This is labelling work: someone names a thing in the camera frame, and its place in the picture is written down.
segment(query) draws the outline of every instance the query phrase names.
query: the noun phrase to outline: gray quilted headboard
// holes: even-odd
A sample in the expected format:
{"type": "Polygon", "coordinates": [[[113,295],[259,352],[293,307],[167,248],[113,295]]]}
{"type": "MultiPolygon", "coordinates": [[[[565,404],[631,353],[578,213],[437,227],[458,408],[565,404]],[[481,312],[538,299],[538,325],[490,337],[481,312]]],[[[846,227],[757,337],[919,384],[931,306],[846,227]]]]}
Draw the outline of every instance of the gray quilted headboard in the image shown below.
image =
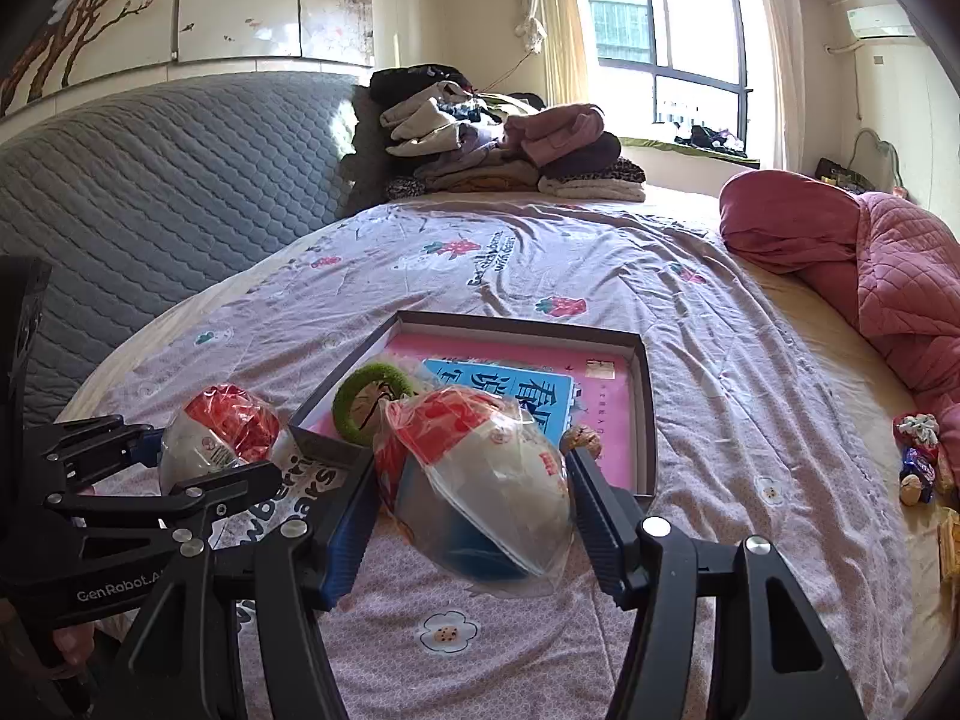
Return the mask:
{"type": "Polygon", "coordinates": [[[0,146],[0,253],[54,265],[27,424],[52,421],[171,306],[380,202],[378,114],[347,76],[205,76],[95,100],[0,146]]]}

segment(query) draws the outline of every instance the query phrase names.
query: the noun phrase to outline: window pane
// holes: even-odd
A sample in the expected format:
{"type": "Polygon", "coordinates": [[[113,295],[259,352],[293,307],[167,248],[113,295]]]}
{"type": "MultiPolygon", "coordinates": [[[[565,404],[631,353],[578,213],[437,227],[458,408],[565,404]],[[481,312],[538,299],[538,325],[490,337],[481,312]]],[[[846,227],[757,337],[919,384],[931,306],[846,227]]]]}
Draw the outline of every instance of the window pane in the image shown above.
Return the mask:
{"type": "Polygon", "coordinates": [[[602,59],[653,61],[647,0],[588,0],[602,59]]]}
{"type": "Polygon", "coordinates": [[[666,43],[666,6],[664,0],[653,0],[654,32],[656,33],[656,64],[667,67],[669,53],[666,43]]]}
{"type": "Polygon", "coordinates": [[[733,0],[666,0],[673,66],[738,83],[733,0]]]}
{"type": "Polygon", "coordinates": [[[656,120],[675,122],[684,131],[705,124],[737,135],[736,103],[735,94],[712,86],[662,76],[656,80],[656,120]]]}
{"type": "Polygon", "coordinates": [[[591,76],[590,98],[603,108],[606,129],[642,138],[653,119],[654,76],[637,70],[599,68],[591,76]]]}

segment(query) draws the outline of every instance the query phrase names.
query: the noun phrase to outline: green fuzzy ring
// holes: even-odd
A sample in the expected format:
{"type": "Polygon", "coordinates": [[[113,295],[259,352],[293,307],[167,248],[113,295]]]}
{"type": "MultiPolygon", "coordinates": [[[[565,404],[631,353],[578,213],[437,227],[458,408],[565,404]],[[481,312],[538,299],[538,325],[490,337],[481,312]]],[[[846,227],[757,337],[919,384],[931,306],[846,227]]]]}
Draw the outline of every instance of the green fuzzy ring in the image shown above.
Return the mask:
{"type": "Polygon", "coordinates": [[[356,396],[367,384],[373,384],[373,382],[386,384],[390,388],[390,395],[394,400],[400,399],[404,395],[414,394],[414,389],[406,374],[398,367],[388,365],[387,362],[371,362],[371,365],[364,365],[354,370],[340,385],[337,394],[333,396],[333,408],[331,409],[333,424],[345,442],[355,443],[359,446],[370,446],[373,443],[369,437],[360,432],[357,423],[350,416],[350,408],[352,408],[356,396]]]}

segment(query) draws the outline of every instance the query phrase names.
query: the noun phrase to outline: purple folded garment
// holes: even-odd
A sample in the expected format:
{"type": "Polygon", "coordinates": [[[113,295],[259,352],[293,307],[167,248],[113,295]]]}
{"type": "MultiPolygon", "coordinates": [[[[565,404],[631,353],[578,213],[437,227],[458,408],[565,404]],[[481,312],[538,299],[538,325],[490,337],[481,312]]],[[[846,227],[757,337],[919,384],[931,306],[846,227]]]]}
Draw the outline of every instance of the purple folded garment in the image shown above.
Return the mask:
{"type": "Polygon", "coordinates": [[[420,165],[414,170],[416,178],[433,178],[447,175],[468,167],[476,167],[486,158],[493,148],[503,140],[503,125],[485,127],[473,122],[460,122],[460,147],[445,151],[437,159],[420,165]]]}
{"type": "Polygon", "coordinates": [[[603,132],[603,112],[596,105],[556,105],[533,116],[508,116],[506,143],[523,149],[538,167],[588,146],[603,132]]]}
{"type": "Polygon", "coordinates": [[[620,156],[620,141],[613,132],[604,132],[593,143],[570,151],[566,156],[541,167],[547,178],[569,178],[585,172],[601,172],[620,156]]]}

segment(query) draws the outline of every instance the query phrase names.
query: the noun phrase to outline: pink folded garment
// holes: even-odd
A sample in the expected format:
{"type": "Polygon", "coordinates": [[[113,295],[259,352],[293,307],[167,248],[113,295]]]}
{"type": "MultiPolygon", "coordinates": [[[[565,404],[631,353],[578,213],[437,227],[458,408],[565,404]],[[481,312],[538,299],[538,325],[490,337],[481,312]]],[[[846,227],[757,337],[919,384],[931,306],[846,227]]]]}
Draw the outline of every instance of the pink folded garment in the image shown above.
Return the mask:
{"type": "Polygon", "coordinates": [[[508,116],[504,122],[507,148],[524,151],[541,167],[596,141],[604,129],[596,105],[556,105],[533,116],[508,116]]]}
{"type": "Polygon", "coordinates": [[[781,170],[741,173],[720,193],[727,247],[822,295],[934,413],[960,478],[960,245],[908,200],[854,197],[781,170]]]}

